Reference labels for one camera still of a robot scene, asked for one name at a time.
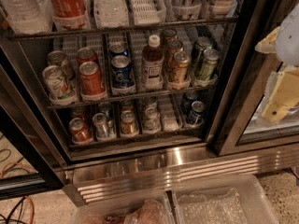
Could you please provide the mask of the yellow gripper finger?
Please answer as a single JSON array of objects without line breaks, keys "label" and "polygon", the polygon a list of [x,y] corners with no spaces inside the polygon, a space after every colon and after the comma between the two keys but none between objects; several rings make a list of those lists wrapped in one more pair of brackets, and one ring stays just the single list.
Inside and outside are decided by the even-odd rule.
[{"label": "yellow gripper finger", "polygon": [[262,41],[260,41],[255,46],[255,50],[263,54],[275,53],[278,31],[279,26],[269,33]]},{"label": "yellow gripper finger", "polygon": [[282,72],[272,72],[264,96],[261,116],[272,123],[280,122],[299,103],[299,67],[287,66]]}]

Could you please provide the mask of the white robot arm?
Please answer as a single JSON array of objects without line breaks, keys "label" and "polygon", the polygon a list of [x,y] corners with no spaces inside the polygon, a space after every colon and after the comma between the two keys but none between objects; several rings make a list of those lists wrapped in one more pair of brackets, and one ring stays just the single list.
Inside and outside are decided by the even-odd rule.
[{"label": "white robot arm", "polygon": [[261,116],[272,123],[284,119],[299,103],[299,4],[283,22],[255,50],[263,54],[275,54],[287,67],[272,72],[264,91],[265,102]]}]

